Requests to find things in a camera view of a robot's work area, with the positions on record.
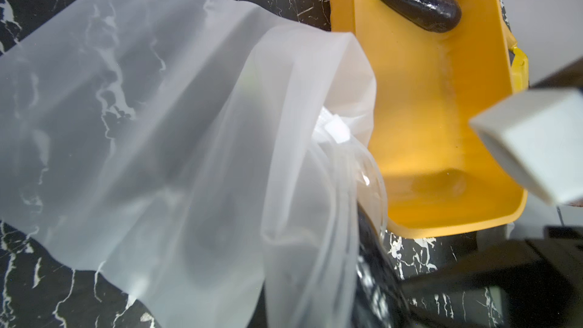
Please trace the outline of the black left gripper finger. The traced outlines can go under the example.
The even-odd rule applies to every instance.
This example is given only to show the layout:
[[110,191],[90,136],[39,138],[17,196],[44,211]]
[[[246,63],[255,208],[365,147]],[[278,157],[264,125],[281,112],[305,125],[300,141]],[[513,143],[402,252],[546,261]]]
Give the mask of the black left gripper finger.
[[408,308],[374,224],[358,206],[359,248],[352,308],[353,327],[404,327]]

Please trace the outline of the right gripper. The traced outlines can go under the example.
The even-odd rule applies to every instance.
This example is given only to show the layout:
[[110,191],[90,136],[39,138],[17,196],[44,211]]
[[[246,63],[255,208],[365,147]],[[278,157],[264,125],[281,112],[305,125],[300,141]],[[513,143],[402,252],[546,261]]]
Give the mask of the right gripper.
[[415,295],[497,287],[505,327],[582,325],[582,229],[548,226],[542,239],[509,240],[400,283]]

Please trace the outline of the yellow plastic tray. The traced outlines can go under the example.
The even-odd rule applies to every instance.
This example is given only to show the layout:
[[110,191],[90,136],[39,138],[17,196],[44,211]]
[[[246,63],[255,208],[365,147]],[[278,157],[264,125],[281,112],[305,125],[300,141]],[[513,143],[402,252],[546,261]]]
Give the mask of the yellow plastic tray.
[[330,0],[331,25],[352,32],[377,80],[368,144],[387,190],[387,229],[435,238],[516,221],[528,194],[470,128],[470,120],[528,86],[528,60],[499,0],[456,0],[459,25],[431,33],[380,0]]

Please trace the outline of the frosted zip-top bag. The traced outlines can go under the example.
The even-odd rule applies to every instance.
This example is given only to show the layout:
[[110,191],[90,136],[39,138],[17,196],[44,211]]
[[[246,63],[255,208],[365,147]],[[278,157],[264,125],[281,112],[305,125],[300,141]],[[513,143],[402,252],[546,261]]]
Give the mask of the frosted zip-top bag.
[[377,85],[238,0],[1,0],[1,325],[348,327]]

